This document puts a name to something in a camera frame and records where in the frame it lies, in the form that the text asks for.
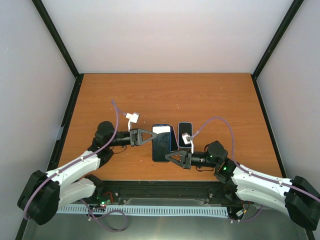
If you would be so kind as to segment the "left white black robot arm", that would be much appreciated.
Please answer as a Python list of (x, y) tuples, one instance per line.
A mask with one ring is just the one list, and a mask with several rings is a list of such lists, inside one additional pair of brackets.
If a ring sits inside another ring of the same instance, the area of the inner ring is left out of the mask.
[(136, 147), (152, 141), (157, 134), (133, 128), (118, 131), (109, 121), (101, 122), (91, 146), (71, 162), (47, 172), (33, 172), (18, 201), (25, 220), (38, 225), (50, 221), (60, 208), (81, 199), (99, 201), (103, 198), (103, 182), (90, 174), (104, 166), (114, 155), (112, 147)]

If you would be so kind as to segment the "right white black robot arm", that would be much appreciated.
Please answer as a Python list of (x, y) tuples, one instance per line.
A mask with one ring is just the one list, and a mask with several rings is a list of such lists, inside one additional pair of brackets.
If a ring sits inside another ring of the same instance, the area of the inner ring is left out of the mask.
[(203, 152), (178, 150), (165, 158), (183, 169), (213, 168), (214, 176), (228, 186), (225, 196), (231, 201), (238, 199), (275, 209), (306, 230), (318, 227), (320, 194), (301, 176), (290, 179), (252, 170), (230, 159), (218, 141), (208, 144)]

